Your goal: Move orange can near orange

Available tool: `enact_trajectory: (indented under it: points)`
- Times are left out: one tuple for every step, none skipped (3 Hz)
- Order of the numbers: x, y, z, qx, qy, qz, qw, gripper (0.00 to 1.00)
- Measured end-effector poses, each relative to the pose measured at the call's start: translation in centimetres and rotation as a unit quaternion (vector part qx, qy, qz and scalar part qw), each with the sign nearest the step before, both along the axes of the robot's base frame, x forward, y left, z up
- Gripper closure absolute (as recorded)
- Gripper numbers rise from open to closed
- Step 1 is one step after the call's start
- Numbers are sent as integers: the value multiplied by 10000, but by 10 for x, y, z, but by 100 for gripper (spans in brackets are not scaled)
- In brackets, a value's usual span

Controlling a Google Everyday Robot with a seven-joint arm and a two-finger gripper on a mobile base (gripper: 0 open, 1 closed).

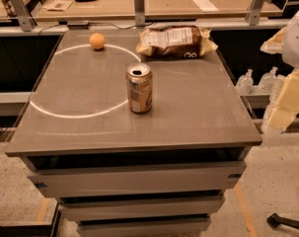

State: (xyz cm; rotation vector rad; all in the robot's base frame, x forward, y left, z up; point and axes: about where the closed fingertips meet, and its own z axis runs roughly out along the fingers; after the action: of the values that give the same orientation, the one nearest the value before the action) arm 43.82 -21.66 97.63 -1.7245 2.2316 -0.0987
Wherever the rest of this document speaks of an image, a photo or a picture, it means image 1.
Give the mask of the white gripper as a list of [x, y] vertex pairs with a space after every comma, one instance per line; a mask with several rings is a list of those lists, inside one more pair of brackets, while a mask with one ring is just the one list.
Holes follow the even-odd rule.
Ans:
[[282, 53], [282, 60], [296, 67], [285, 79], [267, 123], [278, 130], [285, 130], [299, 114], [299, 11], [265, 41], [261, 51], [269, 54]]

